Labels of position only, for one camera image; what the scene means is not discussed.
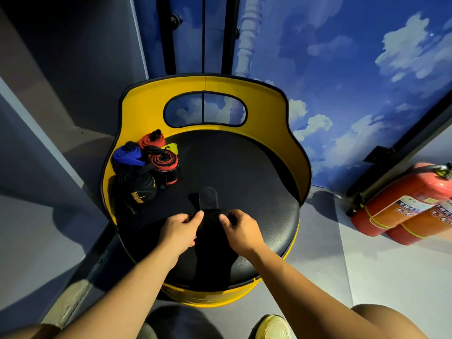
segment yellow chair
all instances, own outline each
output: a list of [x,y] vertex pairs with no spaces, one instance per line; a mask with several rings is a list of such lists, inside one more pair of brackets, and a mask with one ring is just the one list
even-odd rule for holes
[[[246,118],[235,126],[213,123],[170,126],[164,114],[169,102],[191,93],[234,97],[245,105]],[[167,143],[178,146],[179,181],[160,191],[130,221],[117,219],[109,195],[114,180],[111,156],[116,148],[128,141],[137,142],[156,129],[162,131]],[[134,261],[155,245],[158,227],[152,224],[161,224],[172,214],[194,213],[190,195],[207,186],[218,191],[220,207],[239,208],[254,217],[267,245],[285,258],[297,236],[299,207],[311,185],[311,166],[289,129],[288,101],[281,90],[234,76],[176,75],[144,81],[124,92],[119,129],[105,162],[101,184],[105,209]],[[189,248],[168,275],[162,291],[187,305],[217,307],[238,300],[259,282],[254,268],[239,257],[227,267],[230,271],[226,271],[228,276],[223,279],[230,280],[225,288],[199,290],[192,287],[192,281],[199,279],[200,259],[199,252]]]

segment yellow band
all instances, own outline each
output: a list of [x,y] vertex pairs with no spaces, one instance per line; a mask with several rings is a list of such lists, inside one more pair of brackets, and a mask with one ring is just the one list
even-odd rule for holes
[[386,229],[386,230],[392,228],[392,227],[389,227],[389,226],[386,226],[386,225],[382,224],[382,223],[379,222],[377,219],[375,219],[372,215],[370,215],[370,212],[369,212],[369,210],[367,209],[366,206],[364,206],[364,209],[366,210],[367,215],[369,215],[369,218],[370,218],[372,221],[374,221],[374,222],[377,223],[377,225],[376,225],[376,224],[372,224],[372,225],[375,225],[375,226],[377,226],[377,227],[384,228],[384,229]]
[[420,235],[417,235],[416,233],[411,232],[411,231],[404,225],[403,222],[402,222],[400,225],[405,229],[405,231],[407,231],[407,232],[410,233],[411,235],[414,235],[415,237],[417,237],[417,238],[419,238],[419,239],[425,239],[425,238],[426,238],[426,237],[421,237]]

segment person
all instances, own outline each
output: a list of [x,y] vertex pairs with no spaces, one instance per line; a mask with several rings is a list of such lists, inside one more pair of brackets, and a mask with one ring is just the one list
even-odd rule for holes
[[[249,215],[240,210],[230,214],[237,218],[235,225],[224,215],[220,215],[220,222],[231,248],[252,263],[287,320],[270,315],[260,324],[257,339],[289,339],[288,324],[298,339],[427,338],[408,318],[391,308],[358,305],[349,309],[272,252],[265,245],[257,222]],[[5,338],[135,339],[142,335],[140,330],[166,275],[178,257],[195,245],[202,218],[202,211],[190,220],[187,214],[169,217],[157,247],[63,330],[40,325]]]

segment fire extinguisher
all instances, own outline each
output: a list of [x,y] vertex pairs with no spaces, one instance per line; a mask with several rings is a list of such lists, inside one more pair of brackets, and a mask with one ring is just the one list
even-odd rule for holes
[[452,200],[445,200],[388,230],[386,233],[394,241],[411,245],[452,228]]
[[452,198],[452,164],[417,163],[349,212],[358,231],[377,236]]

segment black seat cushion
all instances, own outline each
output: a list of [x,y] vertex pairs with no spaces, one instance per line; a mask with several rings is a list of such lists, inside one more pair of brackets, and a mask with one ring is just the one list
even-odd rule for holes
[[[300,204],[293,177],[282,161],[262,144],[232,132],[188,131],[167,138],[167,143],[173,142],[178,145],[180,161],[176,184],[159,191],[151,202],[134,206],[135,215],[115,200],[119,234],[134,260],[143,259],[155,247],[167,217],[195,213],[199,207],[197,192],[209,186],[218,192],[219,208],[248,213],[257,220],[268,247],[283,256],[297,230]],[[166,282],[190,290],[220,291],[257,277],[245,258],[233,257],[230,252],[218,255],[228,249],[220,234],[215,230],[211,234],[217,246],[200,245],[205,250],[196,252],[193,247],[183,253]],[[206,250],[215,248],[218,266],[210,272],[209,268],[200,269],[206,262],[199,263],[199,257],[206,257]],[[218,278],[212,279],[212,273]],[[208,278],[212,280],[209,290],[205,283],[196,282]]]

